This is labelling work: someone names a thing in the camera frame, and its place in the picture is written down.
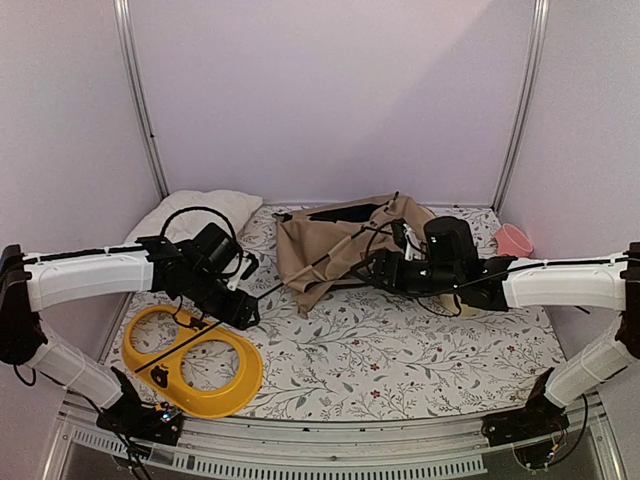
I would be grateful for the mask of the black tent pole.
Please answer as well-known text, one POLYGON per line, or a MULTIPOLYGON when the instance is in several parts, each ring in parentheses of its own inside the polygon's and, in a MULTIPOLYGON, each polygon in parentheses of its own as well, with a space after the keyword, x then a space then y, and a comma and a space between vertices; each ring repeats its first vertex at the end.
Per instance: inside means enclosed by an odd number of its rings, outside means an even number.
MULTIPOLYGON (((361 229, 358 230, 355 234, 353 234, 351 236, 348 236, 346 240, 341 241, 338 245, 336 245, 329 252, 327 252, 323 256, 317 258, 314 262, 311 263, 310 266, 311 267, 315 267, 315 266, 319 265, 325 259, 329 258, 331 256, 331 252, 333 252, 334 250, 337 250, 339 245, 342 245, 343 243, 346 245, 346 244, 348 244, 351 241, 355 240, 355 238, 357 238, 358 236, 360 236, 361 234, 363 234, 363 233, 365 233, 367 231, 373 232, 372 236, 370 237, 370 240, 373 240, 379 233, 381 233, 381 231, 383 231, 383 229, 385 228, 386 225, 387 224, 383 224, 381 226, 378 226, 377 228, 373 228, 371 226, 366 226, 366 225, 361 227, 361 229)), ((259 297, 252 297, 252 296, 247 297, 250 300, 247 305, 245 305, 245 303, 246 303, 245 300, 240 302, 238 304, 238 308, 236 308, 236 310, 234 311, 234 316, 232 318, 232 320, 234 320, 234 322, 236 320, 238 320, 238 322, 229 323, 229 322, 226 322, 225 319, 219 318, 217 323, 211 324, 208 327, 206 327, 206 328, 204 328, 202 330, 199 330, 197 333, 195 333, 191 337, 188 337, 186 340, 181 341, 180 343, 170 347, 168 350, 165 350, 163 353, 159 354, 155 358, 147 361, 142 366, 136 368, 134 370, 134 373, 140 374, 141 372, 145 371, 146 369, 148 369, 152 365, 155 365, 155 364, 161 362, 163 359, 165 359, 165 358, 167 358, 169 356, 172 356, 177 351, 189 346, 191 343, 194 343, 196 340, 199 340, 205 334, 214 331, 218 326, 220 326, 223 323, 224 324, 228 324, 228 325, 230 325, 230 326, 232 326, 234 328, 239 328, 240 330, 246 330, 247 328, 256 326, 261 320, 260 314, 259 314, 259 309, 258 309, 259 308, 258 307, 259 301, 264 299, 268 295, 270 295, 272 292, 275 292, 275 291, 279 290, 281 287, 283 287, 285 285, 285 283, 286 282, 280 282, 275 287, 271 288, 271 290, 267 291, 266 293, 262 294, 259 297)))

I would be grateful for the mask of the beige fabric pet tent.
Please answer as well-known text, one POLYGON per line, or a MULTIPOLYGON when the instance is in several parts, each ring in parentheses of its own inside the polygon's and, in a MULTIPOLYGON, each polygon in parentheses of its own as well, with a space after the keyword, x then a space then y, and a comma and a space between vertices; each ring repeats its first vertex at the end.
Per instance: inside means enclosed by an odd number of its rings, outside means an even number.
POLYGON ((304 319, 331 290, 354 288, 350 269, 379 250, 397 251, 389 222, 408 224, 419 240, 436 214, 399 193, 358 199, 274 216, 277 270, 304 319))

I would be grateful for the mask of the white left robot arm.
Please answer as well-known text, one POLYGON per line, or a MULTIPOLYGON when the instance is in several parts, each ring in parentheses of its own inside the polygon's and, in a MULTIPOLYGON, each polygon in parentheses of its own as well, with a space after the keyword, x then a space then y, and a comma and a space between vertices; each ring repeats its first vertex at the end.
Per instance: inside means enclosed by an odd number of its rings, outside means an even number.
POLYGON ((55 379, 96 406, 110 408, 111 419, 126 433, 141 433, 149 415, 125 380, 42 324, 41 311, 102 295, 163 292, 246 330, 260 320, 258 300, 238 284, 257 266, 256 257, 214 223, 178 243, 157 235, 56 254, 25 254, 10 245, 1 255, 1 361, 55 379))

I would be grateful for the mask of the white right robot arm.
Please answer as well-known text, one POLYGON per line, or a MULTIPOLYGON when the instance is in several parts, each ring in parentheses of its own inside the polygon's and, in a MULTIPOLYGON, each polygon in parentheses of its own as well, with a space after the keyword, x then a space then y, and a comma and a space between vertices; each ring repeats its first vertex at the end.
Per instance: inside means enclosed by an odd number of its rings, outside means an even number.
POLYGON ((591 306, 620 314, 596 340, 542 374, 517 415, 517 427, 537 436, 556 412, 639 359, 639 245, 622 253, 587 259, 531 260, 514 256, 483 259, 469 224, 438 217, 414 238, 394 221, 397 248, 367 251, 350 273, 373 287, 412 300, 453 295, 480 310, 526 306, 591 306))

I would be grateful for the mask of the white fluffy cushion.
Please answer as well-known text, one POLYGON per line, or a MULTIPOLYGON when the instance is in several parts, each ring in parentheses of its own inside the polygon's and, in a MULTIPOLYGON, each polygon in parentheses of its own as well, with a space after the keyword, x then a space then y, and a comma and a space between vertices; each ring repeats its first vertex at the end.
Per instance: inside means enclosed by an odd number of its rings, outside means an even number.
MULTIPOLYGON (((251 216, 262 205, 262 197, 233 190, 176 191, 144 216, 127 235, 125 242, 131 243, 139 237, 158 235, 165 221, 173 213, 187 207, 208 207, 220 212, 229 220, 236 235, 240 236, 251 216)), ((208 211, 190 211, 175 217, 170 222, 165 236, 172 243, 192 239, 211 222, 226 233, 230 232, 225 221, 218 215, 208 211)))

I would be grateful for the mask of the yellow double bowl holder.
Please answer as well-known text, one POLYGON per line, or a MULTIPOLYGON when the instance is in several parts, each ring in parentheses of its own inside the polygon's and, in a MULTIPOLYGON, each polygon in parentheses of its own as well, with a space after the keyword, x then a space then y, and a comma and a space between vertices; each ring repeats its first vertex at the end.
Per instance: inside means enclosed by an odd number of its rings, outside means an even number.
POLYGON ((122 358, 137 381, 185 413, 203 419, 238 413, 263 383, 263 360, 245 337, 186 309, 140 311, 126 327, 122 358))

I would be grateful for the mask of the pink plastic bowl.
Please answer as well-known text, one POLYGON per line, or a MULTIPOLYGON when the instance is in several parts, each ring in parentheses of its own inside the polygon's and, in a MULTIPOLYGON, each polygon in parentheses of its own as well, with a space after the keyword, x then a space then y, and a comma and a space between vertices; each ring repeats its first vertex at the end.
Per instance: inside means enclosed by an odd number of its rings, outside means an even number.
POLYGON ((504 224, 494 235, 499 256, 528 258, 534 251, 529 238, 516 226, 504 224))

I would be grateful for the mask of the floral patterned table mat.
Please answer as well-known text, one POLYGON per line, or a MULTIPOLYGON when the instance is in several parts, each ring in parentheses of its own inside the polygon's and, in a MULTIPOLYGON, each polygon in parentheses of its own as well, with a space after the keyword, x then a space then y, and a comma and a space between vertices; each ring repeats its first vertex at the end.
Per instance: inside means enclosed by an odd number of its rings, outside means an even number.
POLYGON ((513 408, 564 355, 538 308, 456 316, 434 300, 371 288, 323 297, 298 313, 276 272, 276 206, 257 210, 242 242, 260 261, 247 288, 260 324, 246 332, 264 364, 244 415, 260 419, 374 421, 513 408))

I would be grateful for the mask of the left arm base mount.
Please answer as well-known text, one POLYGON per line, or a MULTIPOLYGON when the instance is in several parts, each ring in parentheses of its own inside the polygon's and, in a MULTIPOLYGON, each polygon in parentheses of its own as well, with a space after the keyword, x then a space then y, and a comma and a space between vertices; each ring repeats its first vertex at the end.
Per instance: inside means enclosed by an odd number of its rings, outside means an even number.
POLYGON ((123 372, 115 367, 111 372, 119 382, 120 396, 112 406, 101 408, 96 426, 123 437, 176 446, 184 424, 183 415, 178 413, 165 421, 165 411, 146 405, 123 372))

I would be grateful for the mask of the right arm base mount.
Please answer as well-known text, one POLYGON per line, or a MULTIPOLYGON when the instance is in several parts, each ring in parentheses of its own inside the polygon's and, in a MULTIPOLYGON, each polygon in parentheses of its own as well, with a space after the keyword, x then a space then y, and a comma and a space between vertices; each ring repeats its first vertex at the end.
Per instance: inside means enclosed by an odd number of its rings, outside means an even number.
POLYGON ((569 427, 565 408, 556 406, 544 396, 552 372, 553 368, 549 368, 536 379, 523 407, 482 418, 481 434, 490 446, 524 441, 569 427))

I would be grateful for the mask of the aluminium front rail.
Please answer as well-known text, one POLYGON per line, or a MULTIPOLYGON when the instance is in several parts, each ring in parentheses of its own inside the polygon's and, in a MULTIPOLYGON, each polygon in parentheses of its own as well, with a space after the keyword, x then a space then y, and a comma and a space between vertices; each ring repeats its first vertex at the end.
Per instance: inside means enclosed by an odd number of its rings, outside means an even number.
POLYGON ((68 396, 46 458, 47 479, 625 479, 597 394, 568 408, 563 433, 493 445, 483 416, 365 422, 188 419, 174 446, 139 457, 68 396))

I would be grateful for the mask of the right aluminium frame post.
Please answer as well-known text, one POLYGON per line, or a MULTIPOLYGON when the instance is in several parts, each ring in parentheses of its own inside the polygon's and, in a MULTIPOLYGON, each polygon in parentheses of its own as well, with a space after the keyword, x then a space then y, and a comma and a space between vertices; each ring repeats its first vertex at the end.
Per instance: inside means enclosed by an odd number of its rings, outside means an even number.
POLYGON ((534 2, 530 35, 527 46, 523 81, 516 105, 515 117, 507 143, 503 166, 494 192, 491 208, 500 213, 505 205, 509 187, 516 170, 517 160, 524 139, 530 106, 534 96, 539 74, 540 62, 544 50, 550 2, 534 2))

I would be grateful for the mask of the aluminium frame post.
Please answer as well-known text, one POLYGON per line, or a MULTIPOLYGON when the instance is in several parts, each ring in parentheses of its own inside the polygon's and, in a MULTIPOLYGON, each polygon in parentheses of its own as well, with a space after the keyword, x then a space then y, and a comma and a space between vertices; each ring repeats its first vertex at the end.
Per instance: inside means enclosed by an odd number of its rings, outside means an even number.
POLYGON ((550 2, 534 2, 530 35, 527 46, 523 81, 516 105, 515 117, 507 143, 503 166, 494 192, 491 208, 500 213, 505 205, 509 187, 516 170, 517 160, 524 139, 530 106, 534 96, 539 74, 540 62, 544 50, 550 2))
POLYGON ((125 73, 147 163, 159 198, 164 199, 170 193, 169 182, 160 158, 155 130, 144 91, 134 38, 130 2, 127 0, 114 0, 113 5, 125 73))

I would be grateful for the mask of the left aluminium frame post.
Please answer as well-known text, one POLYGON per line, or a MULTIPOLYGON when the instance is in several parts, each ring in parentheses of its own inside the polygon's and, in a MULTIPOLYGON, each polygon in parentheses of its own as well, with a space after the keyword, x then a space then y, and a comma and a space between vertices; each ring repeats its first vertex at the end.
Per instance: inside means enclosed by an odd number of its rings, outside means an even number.
POLYGON ((125 73, 147 163, 159 198, 164 199, 170 193, 169 182, 160 158, 155 130, 144 91, 134 38, 130 2, 127 0, 114 0, 113 5, 125 73))

